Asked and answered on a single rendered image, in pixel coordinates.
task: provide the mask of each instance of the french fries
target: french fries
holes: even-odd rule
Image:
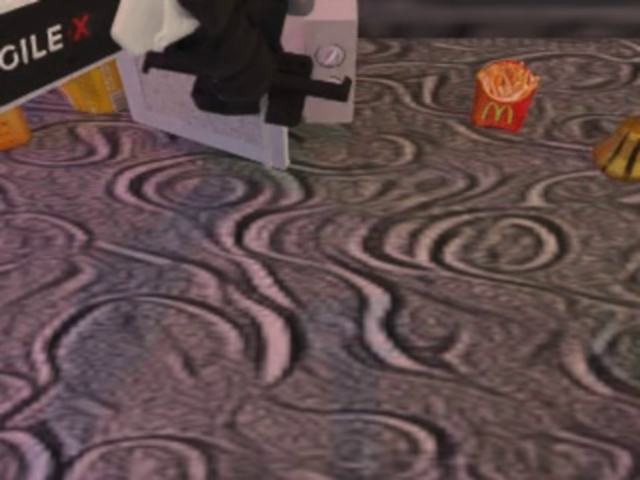
[[[477,78],[487,95],[501,102],[525,98],[540,81],[523,62],[515,60],[492,63],[480,70]]]

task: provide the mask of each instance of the red fries container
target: red fries container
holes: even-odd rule
[[[524,96],[519,96],[514,101],[501,101],[486,91],[480,79],[482,72],[492,65],[509,63],[522,65],[521,62],[516,60],[501,60],[484,67],[476,75],[476,92],[471,116],[471,121],[475,126],[500,128],[514,133],[522,128],[529,113],[533,96],[538,88],[537,85],[529,89]]]

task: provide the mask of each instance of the dark background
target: dark background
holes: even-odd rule
[[[636,37],[629,0],[360,0],[363,37]]]

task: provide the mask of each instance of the orange object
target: orange object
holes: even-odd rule
[[[30,140],[31,128],[22,108],[0,113],[0,150],[11,150]]]
[[[60,89],[80,112],[116,113],[127,108],[127,98],[115,60],[65,82]]]
[[[539,78],[524,63],[501,60],[476,75],[471,121],[477,127],[517,132],[524,124]]]

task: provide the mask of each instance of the table surface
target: table surface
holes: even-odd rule
[[[28,105],[0,155],[0,472],[637,478],[640,186],[591,148],[640,110],[640,42],[360,55],[355,123],[301,128],[287,172]],[[541,77],[517,135],[469,123],[502,57]]]

